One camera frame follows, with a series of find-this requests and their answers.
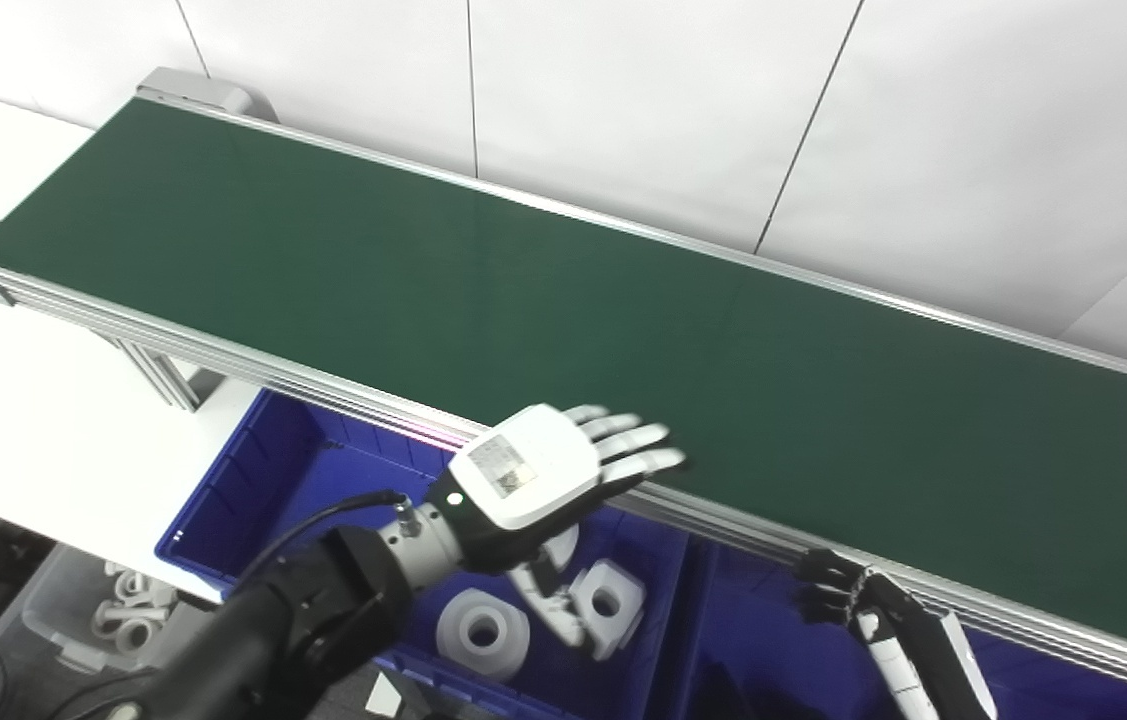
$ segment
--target white wall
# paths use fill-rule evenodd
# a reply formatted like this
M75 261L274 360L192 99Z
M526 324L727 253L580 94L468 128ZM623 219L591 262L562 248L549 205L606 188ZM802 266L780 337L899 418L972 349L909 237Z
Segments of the white wall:
M156 65L1127 357L1127 0L0 0L0 100L95 127Z

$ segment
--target green conveyor belt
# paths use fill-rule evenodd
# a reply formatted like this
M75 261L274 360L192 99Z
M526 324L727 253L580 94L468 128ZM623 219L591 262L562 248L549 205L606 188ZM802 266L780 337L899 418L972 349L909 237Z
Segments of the green conveyor belt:
M471 420L637 410L677 488L1127 638L1111 370L141 99L0 266Z

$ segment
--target white cylindrical part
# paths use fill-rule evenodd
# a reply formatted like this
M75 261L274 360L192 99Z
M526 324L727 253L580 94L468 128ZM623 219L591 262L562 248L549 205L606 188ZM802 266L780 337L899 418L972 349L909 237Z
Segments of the white cylindrical part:
M153 620L156 623L166 623L167 616L169 615L171 615L171 611L166 607L109 606L101 610L101 617L106 620L132 620L133 617L143 617L145 620Z
M527 659L531 629L522 610L470 588L444 607L434 637L441 656L505 682Z
M114 635L114 646L119 648L123 655L137 655L141 648L152 641L156 633L162 629L162 623L148 617L133 617L124 620L119 625L119 632Z

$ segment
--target robot finger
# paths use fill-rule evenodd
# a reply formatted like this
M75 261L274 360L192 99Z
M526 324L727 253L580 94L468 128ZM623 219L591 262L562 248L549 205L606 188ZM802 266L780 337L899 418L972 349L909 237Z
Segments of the robot finger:
M815 623L842 624L845 611L842 607L829 605L800 605L799 616L804 623L809 625Z
M669 437L669 428L662 424L651 424L614 434L612 437L594 443L594 448L598 451L598 460L610 460L655 445L667 437Z
M601 405L577 405L571 410L564 411L564 415L567 416L568 420L580 425L607 415L607 408Z
M843 616L848 611L848 603L851 601L850 594L828 585L805 585L793 593L793 601L800 607L829 607Z
M582 425L582 433L591 441L603 439L613 433L635 429L639 427L639 415L605 415Z
M647 450L639 454L622 457L603 466L603 485L619 482L627 478L642 478L659 471L681 465L687 460L683 451L674 447Z
M825 548L809 550L795 562L795 578L846 589L860 577L864 567Z

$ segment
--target white robotic hand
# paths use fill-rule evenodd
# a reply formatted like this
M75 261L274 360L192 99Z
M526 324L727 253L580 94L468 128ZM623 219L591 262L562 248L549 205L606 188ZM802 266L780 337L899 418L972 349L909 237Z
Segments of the white robotic hand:
M566 414L532 405L462 447L425 500L447 522L467 570L504 574L609 497L681 466L682 451L660 447L668 437L665 425L597 405Z

